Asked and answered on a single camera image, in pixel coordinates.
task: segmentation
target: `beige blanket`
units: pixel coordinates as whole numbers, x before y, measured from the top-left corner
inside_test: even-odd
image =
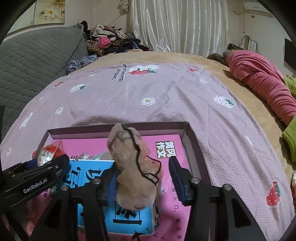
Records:
[[[229,68],[201,56],[167,53],[167,52],[129,52],[119,54],[109,54],[100,57],[90,65],[75,71],[81,72],[92,70],[98,67],[113,66],[122,63],[184,63],[184,64],[201,64],[223,82],[231,92],[233,92],[249,109],[259,125],[262,127],[275,149],[287,176],[291,181],[293,168],[291,166],[289,147],[283,141],[281,133],[284,131],[284,124],[270,111],[270,109],[254,94],[250,89],[236,82],[229,71]]]

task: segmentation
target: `cable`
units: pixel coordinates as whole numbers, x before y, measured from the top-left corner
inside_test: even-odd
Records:
[[[245,33],[245,31],[244,31],[244,13],[243,13],[243,15],[242,15],[242,33],[244,34]]]
[[[248,10],[244,10],[244,11],[233,11],[235,14],[239,15],[245,12],[248,12]]]
[[[115,21],[117,21],[117,20],[122,16],[122,14],[120,14],[118,18],[114,19],[111,23],[109,23],[109,26],[110,26],[112,23],[114,23]]]
[[[256,43],[256,51],[257,51],[257,53],[259,53],[257,42],[256,42],[255,40],[252,40],[252,39],[250,38],[249,35],[245,35],[245,36],[243,36],[243,37],[242,37],[242,41],[244,40],[245,37],[249,37],[249,39],[250,39],[251,42],[255,42],[255,43]]]

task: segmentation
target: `gray sofa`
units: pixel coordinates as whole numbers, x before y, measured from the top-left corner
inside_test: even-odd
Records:
[[[87,48],[78,24],[33,30],[0,45],[0,105],[6,106],[1,139],[25,105],[82,56]]]

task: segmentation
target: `beige plush doll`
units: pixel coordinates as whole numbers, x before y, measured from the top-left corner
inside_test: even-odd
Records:
[[[163,176],[161,163],[148,157],[151,153],[135,128],[116,124],[108,137],[108,149],[121,174],[116,201],[128,210],[142,210],[156,197]]]

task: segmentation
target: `painting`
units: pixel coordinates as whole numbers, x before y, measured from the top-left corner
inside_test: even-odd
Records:
[[[40,24],[65,23],[65,0],[37,0],[14,23],[8,33]]]

